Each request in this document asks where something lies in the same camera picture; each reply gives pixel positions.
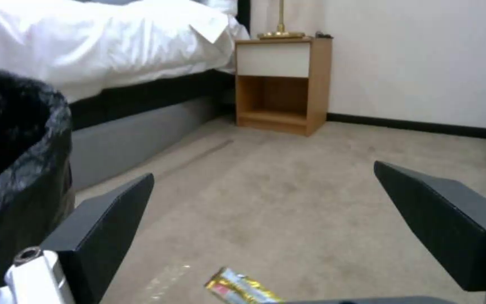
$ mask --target drawer front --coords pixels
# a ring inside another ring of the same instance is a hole
[[[239,44],[238,75],[309,77],[310,43]]]

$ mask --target lamp stand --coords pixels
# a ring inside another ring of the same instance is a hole
[[[287,32],[284,25],[284,0],[280,0],[278,11],[278,25],[276,32],[259,33],[258,39],[298,39],[305,37],[305,33]]]

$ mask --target black garbage bag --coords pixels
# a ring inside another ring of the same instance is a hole
[[[73,210],[71,114],[40,81],[0,71],[0,283]]]

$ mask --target white bedding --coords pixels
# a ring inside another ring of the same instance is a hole
[[[74,102],[104,88],[232,69],[234,17],[191,0],[125,6],[0,0],[0,69],[54,85]]]

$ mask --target gold wrapper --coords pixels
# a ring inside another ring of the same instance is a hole
[[[205,287],[226,304],[282,303],[281,298],[253,279],[223,267]]]

